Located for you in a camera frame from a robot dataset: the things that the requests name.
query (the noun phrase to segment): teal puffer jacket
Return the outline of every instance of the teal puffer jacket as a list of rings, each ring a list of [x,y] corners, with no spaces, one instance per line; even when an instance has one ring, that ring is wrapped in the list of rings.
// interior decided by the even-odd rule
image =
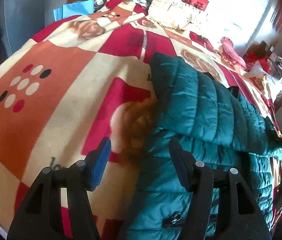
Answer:
[[[168,151],[177,136],[196,160],[213,169],[237,168],[250,186],[265,220],[272,219],[270,157],[282,160],[282,149],[270,140],[273,125],[242,95],[234,97],[222,84],[195,70],[181,57],[155,54],[150,62],[158,99],[155,125],[120,240],[177,239],[181,227],[164,227],[176,212],[184,218],[191,200],[180,185]],[[211,214],[218,212],[214,190]],[[209,222],[207,235],[215,230]]]

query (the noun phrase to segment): bed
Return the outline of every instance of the bed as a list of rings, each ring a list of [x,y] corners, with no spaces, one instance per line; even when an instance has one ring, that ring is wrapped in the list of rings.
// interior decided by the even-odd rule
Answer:
[[[112,151],[102,183],[88,195],[102,239],[116,239],[156,109],[149,67],[155,52],[180,56],[225,87],[238,86],[280,136],[266,80],[256,85],[207,38],[162,27],[132,1],[108,0],[94,14],[46,27],[0,66],[0,226],[5,231],[43,167],[68,167],[108,136]],[[271,160],[273,187],[279,165]]]

